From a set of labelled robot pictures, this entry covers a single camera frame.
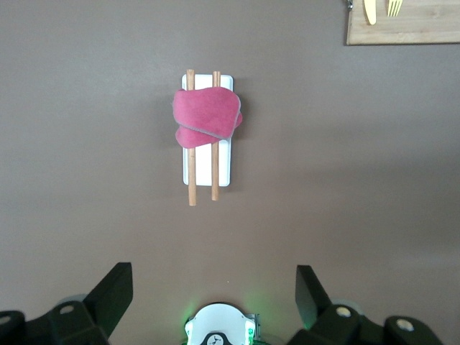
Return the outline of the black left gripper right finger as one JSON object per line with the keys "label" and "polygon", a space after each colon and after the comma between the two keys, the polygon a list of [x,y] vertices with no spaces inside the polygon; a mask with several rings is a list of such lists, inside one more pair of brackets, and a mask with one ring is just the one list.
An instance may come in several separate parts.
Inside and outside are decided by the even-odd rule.
{"label": "black left gripper right finger", "polygon": [[390,316],[380,326],[355,309],[334,304],[309,265],[296,269],[295,302],[304,328],[289,344],[441,344],[423,322],[408,316]]}

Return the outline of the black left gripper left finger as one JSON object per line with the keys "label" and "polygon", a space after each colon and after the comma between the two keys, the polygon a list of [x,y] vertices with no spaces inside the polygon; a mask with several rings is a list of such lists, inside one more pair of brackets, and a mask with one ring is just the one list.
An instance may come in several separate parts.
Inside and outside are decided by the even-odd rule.
{"label": "black left gripper left finger", "polygon": [[3,310],[1,343],[108,344],[132,299],[132,264],[119,262],[82,300],[68,298],[39,318]]}

